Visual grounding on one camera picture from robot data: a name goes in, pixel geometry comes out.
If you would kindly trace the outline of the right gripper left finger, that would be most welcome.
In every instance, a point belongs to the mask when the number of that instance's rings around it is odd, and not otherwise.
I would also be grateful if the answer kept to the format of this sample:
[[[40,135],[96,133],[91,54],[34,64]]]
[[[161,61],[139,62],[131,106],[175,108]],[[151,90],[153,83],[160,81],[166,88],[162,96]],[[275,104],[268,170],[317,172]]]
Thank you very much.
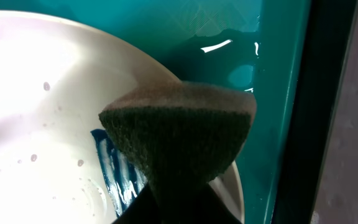
[[[162,224],[150,185],[146,184],[122,215],[112,224]]]

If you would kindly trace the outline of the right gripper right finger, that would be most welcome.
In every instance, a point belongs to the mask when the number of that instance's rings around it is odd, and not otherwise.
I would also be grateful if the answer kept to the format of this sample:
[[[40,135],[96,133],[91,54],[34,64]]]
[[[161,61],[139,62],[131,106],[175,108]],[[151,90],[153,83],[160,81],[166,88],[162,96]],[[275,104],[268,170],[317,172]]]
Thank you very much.
[[[194,199],[195,224],[241,224],[217,194],[205,184]]]

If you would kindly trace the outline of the green scrubbing sponge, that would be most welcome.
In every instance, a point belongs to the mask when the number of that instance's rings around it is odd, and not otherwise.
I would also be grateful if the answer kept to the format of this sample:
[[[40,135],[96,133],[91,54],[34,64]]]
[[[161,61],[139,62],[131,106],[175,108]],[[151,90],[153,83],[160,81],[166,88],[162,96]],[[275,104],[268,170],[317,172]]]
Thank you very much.
[[[99,120],[114,145],[146,176],[162,214],[176,218],[240,153],[257,111],[255,96],[173,82],[140,86]]]

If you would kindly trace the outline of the white plate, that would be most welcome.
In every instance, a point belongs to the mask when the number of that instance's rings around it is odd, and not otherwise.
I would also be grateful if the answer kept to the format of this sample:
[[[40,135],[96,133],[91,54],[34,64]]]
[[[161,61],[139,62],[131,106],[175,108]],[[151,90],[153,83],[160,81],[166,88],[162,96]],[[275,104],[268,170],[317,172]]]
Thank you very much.
[[[144,178],[101,166],[92,131],[114,100],[181,85],[131,44],[60,17],[0,11],[0,223],[112,223]]]

